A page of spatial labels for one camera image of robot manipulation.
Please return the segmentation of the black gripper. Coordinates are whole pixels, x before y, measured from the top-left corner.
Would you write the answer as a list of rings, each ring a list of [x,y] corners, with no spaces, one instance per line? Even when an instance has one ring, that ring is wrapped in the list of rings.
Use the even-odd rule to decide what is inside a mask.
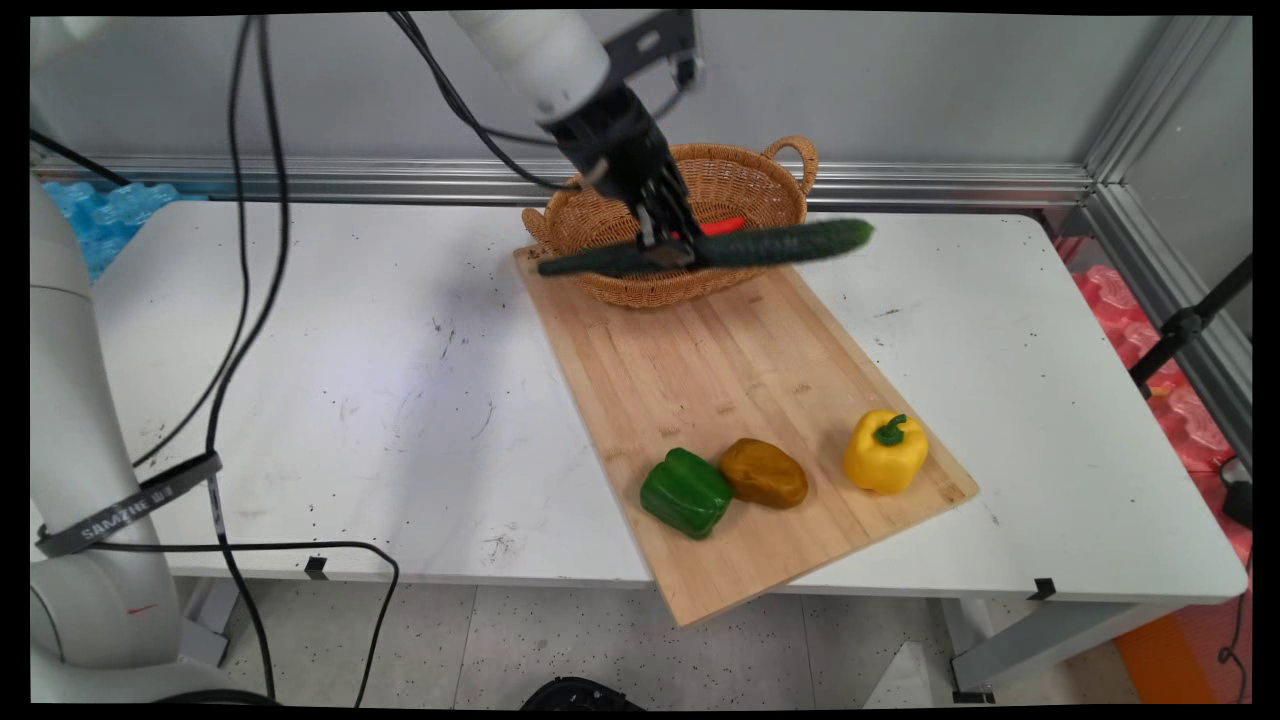
[[[698,268],[700,231],[685,181],[653,114],[626,85],[607,86],[576,111],[540,120],[600,196],[635,202],[637,246],[668,268]]]

